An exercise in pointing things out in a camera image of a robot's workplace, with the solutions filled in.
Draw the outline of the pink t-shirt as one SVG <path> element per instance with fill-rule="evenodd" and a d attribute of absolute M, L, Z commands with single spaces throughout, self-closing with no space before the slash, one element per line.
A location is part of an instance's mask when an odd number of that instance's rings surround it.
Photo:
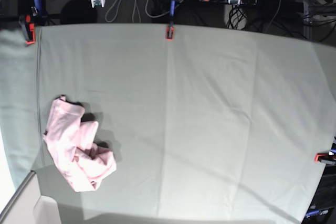
<path fill-rule="evenodd" d="M 113 152 L 94 142 L 99 123 L 83 122 L 84 113 L 64 95 L 54 99 L 43 134 L 56 168 L 75 192 L 96 191 L 117 170 Z"/>

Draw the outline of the left red black clamp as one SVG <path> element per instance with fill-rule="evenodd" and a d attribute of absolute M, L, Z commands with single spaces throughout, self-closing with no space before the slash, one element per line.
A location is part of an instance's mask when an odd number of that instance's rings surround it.
<path fill-rule="evenodd" d="M 41 15 L 41 0 L 18 0 L 19 24 L 26 44 L 35 43 L 35 18 Z"/>

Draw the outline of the red black clamp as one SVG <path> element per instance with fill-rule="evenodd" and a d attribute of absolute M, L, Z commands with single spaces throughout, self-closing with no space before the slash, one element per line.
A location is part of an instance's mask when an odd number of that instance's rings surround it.
<path fill-rule="evenodd" d="M 171 0 L 170 12 L 169 12 L 169 23 L 166 27 L 166 39 L 173 40 L 174 35 L 174 10 L 175 10 L 175 0 Z"/>
<path fill-rule="evenodd" d="M 19 24 L 26 44 L 35 43 L 35 18 L 41 15 L 41 0 L 18 0 Z"/>
<path fill-rule="evenodd" d="M 331 150 L 327 153 L 316 154 L 314 161 L 317 163 L 323 163 L 330 166 L 335 166 L 335 150 Z"/>

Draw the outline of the middle red black clamp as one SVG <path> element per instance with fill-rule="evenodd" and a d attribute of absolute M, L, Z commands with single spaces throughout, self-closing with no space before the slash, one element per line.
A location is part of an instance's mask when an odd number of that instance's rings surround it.
<path fill-rule="evenodd" d="M 171 0 L 170 12 L 169 12 L 169 23 L 166 27 L 166 39 L 173 40 L 174 35 L 174 10 L 175 10 L 175 0 Z"/>

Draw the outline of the right red black clamp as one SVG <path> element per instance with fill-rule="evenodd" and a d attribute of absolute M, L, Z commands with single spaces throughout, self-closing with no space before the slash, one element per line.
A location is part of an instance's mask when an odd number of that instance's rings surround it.
<path fill-rule="evenodd" d="M 316 154 L 314 161 L 317 163 L 323 163 L 330 166 L 335 166 L 335 150 L 331 150 L 327 153 Z"/>

